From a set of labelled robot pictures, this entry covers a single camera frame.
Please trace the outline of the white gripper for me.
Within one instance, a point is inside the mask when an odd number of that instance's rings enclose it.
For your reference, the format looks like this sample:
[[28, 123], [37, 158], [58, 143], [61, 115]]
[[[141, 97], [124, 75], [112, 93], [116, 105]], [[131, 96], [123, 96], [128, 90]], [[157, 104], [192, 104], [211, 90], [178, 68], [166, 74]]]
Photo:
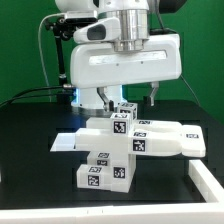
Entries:
[[154, 35], [135, 52], [115, 52], [112, 43], [77, 46], [71, 54], [71, 83], [80, 89], [97, 88], [104, 110], [113, 110], [113, 102], [103, 87], [150, 83], [148, 102], [155, 104], [159, 89], [156, 81], [177, 79], [182, 72], [178, 34]]

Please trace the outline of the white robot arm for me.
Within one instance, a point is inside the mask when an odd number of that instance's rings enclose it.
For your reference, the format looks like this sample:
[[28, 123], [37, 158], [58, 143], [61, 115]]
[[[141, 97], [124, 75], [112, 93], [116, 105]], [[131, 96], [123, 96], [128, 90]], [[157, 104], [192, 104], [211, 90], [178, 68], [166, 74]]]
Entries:
[[187, 0], [55, 0], [75, 26], [77, 46], [70, 59], [71, 84], [80, 111], [112, 111], [122, 87], [181, 75], [180, 37], [164, 27], [149, 28], [149, 16], [177, 12]]

